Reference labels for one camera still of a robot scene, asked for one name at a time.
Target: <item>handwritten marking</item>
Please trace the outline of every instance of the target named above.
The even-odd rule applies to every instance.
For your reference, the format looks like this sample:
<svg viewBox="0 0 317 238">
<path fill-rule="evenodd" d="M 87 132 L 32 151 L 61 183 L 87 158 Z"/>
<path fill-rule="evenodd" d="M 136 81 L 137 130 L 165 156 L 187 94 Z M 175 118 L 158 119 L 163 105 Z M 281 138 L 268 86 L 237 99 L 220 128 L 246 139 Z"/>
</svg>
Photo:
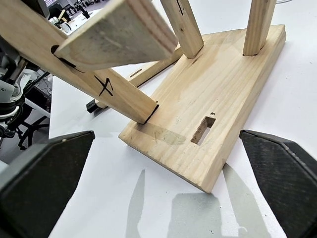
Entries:
<svg viewBox="0 0 317 238">
<path fill-rule="evenodd" d="M 111 86 L 111 90 L 113 91 L 113 87 L 112 87 L 112 84 L 110 82 L 110 79 L 109 78 L 106 78 L 106 82 L 103 83 L 100 79 L 98 79 L 96 76 L 95 78 L 98 80 L 98 82 L 103 86 L 103 89 L 102 91 L 100 92 L 99 94 L 99 97 L 101 96 L 101 94 L 104 92 L 104 90 L 106 90 L 112 97 L 113 97 L 113 94 L 107 89 L 107 86 L 108 86 L 108 83 L 110 84 Z"/>
</svg>

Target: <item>white tabletop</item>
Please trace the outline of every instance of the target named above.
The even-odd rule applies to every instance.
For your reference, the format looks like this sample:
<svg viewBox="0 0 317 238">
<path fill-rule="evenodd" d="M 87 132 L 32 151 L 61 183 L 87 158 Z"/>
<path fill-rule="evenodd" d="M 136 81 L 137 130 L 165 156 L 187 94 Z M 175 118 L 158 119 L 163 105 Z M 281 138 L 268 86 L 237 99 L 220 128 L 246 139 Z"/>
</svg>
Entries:
<svg viewBox="0 0 317 238">
<path fill-rule="evenodd" d="M 202 34 L 246 28 L 250 3 L 191 1 Z M 279 4 L 272 23 L 286 24 L 287 42 L 244 128 L 294 140 L 317 158 L 317 1 Z M 116 70 L 127 76 L 138 67 Z M 170 69 L 142 91 L 151 95 Z M 50 137 L 93 130 L 96 139 L 50 238 L 286 237 L 240 139 L 207 195 L 118 139 L 129 119 L 112 109 L 89 114 L 91 99 L 54 79 Z"/>
</svg>

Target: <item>black pencil mark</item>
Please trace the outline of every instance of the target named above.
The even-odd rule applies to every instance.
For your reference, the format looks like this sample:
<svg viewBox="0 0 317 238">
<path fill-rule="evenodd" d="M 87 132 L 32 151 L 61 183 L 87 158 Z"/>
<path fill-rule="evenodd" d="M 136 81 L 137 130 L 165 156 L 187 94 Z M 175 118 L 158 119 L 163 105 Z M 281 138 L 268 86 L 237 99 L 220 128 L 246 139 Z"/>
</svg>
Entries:
<svg viewBox="0 0 317 238">
<path fill-rule="evenodd" d="M 113 94 L 107 89 L 107 86 L 108 86 L 108 83 L 110 84 L 111 86 L 111 90 L 113 91 L 113 87 L 112 87 L 112 84 L 110 82 L 110 79 L 109 78 L 106 78 L 106 82 L 103 83 L 100 79 L 98 79 L 96 76 L 95 78 L 99 81 L 99 83 L 103 86 L 103 89 L 102 91 L 100 92 L 99 94 L 99 97 L 101 96 L 101 94 L 104 92 L 104 90 L 106 90 L 112 97 L 113 97 Z"/>
<path fill-rule="evenodd" d="M 178 7 L 179 7 L 179 9 L 180 9 L 180 13 L 181 13 L 181 14 L 182 14 L 182 16 L 183 16 L 184 14 L 183 14 L 182 7 L 180 6 L 180 4 L 179 4 L 178 0 L 176 0 L 176 1 L 177 1 L 177 4 L 178 4 Z"/>
</svg>

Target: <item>rectangular mortise hole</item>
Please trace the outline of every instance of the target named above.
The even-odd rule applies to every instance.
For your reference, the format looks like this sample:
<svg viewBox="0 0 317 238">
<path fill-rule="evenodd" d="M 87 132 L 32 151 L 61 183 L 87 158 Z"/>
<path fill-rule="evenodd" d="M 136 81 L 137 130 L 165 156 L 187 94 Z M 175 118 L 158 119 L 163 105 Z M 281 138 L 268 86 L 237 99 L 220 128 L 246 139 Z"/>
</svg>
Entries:
<svg viewBox="0 0 317 238">
<path fill-rule="evenodd" d="M 138 71 L 136 71 L 135 73 L 133 73 L 132 75 L 130 75 L 130 78 L 132 78 L 134 75 L 136 75 L 137 73 L 141 72 L 142 69 L 139 69 Z"/>
<path fill-rule="evenodd" d="M 201 145 L 205 139 L 205 137 L 208 135 L 212 125 L 216 121 L 215 118 L 205 117 L 202 121 L 202 123 L 197 128 L 193 138 L 191 139 L 191 142 Z"/>
</svg>

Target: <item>wooden stool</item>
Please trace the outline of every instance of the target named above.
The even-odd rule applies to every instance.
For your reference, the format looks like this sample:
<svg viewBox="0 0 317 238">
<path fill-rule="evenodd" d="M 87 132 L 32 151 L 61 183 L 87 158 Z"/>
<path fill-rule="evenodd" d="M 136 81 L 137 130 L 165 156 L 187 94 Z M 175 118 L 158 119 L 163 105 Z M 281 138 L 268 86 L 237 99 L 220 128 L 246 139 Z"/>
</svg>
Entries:
<svg viewBox="0 0 317 238">
<path fill-rule="evenodd" d="M 247 29 L 202 38 L 188 0 L 110 0 L 69 38 L 20 0 L 0 2 L 0 35 L 26 59 L 131 118 L 119 138 L 207 193 L 284 46 L 276 0 L 252 0 Z M 109 67 L 183 56 L 149 98 Z"/>
</svg>

